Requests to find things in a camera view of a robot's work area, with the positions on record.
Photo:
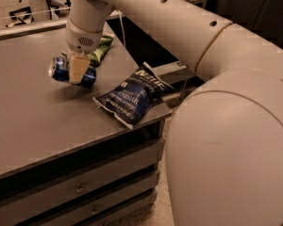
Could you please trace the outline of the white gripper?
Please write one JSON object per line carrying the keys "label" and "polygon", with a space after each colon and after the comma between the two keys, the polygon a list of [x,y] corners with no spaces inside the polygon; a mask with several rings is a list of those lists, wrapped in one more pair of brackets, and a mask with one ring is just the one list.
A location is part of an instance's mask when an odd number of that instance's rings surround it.
{"label": "white gripper", "polygon": [[[99,46],[103,32],[86,32],[72,23],[71,20],[66,24],[66,42],[72,51],[92,53]],[[89,68],[90,61],[83,57],[72,56],[69,63],[69,82],[78,84],[83,74]]]}

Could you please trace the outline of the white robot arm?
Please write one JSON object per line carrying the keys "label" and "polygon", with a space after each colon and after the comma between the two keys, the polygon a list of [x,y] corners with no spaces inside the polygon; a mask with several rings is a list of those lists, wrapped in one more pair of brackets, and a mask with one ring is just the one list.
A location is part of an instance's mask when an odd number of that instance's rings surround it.
{"label": "white robot arm", "polygon": [[74,0],[93,33],[107,3],[201,78],[166,139],[175,226],[283,226],[283,50],[183,0]]}

